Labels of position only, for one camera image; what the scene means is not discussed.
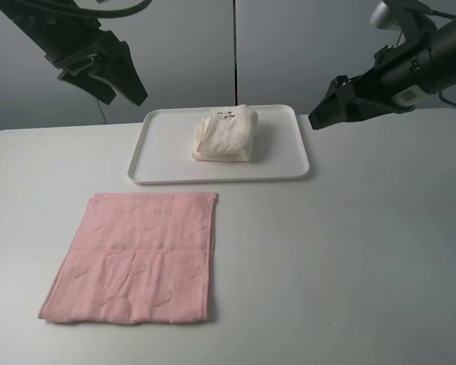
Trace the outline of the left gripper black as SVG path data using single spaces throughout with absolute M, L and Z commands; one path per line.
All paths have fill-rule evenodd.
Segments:
M 101 30 L 99 21 L 19 17 L 18 27 L 61 71 L 59 80 L 79 87 L 107 105 L 115 99 L 115 91 L 136 106 L 147 99 L 128 44 L 113 32 Z

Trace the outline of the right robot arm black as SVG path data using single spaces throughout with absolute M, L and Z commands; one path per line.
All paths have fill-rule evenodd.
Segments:
M 456 16 L 420 1 L 382 1 L 370 22 L 381 30 L 400 29 L 402 44 L 386 46 L 362 75 L 333 79 L 324 99 L 309 114 L 314 130 L 414 111 L 423 100 L 456 85 Z

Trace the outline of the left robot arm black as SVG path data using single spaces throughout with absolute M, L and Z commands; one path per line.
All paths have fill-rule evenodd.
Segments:
M 125 41 L 101 29 L 101 19 L 135 15 L 150 5 L 141 1 L 118 10 L 81 8 L 74 1 L 0 1 L 0 11 L 45 53 L 72 84 L 107 105 L 121 94 L 134 105 L 147 99 Z

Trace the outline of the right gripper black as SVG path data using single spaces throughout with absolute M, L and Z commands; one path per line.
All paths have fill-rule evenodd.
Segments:
M 309 114 L 314 130 L 342 122 L 360 122 L 386 114 L 408 113 L 429 98 L 429 47 L 426 41 L 407 48 L 384 48 L 367 72 L 337 76 L 323 100 Z

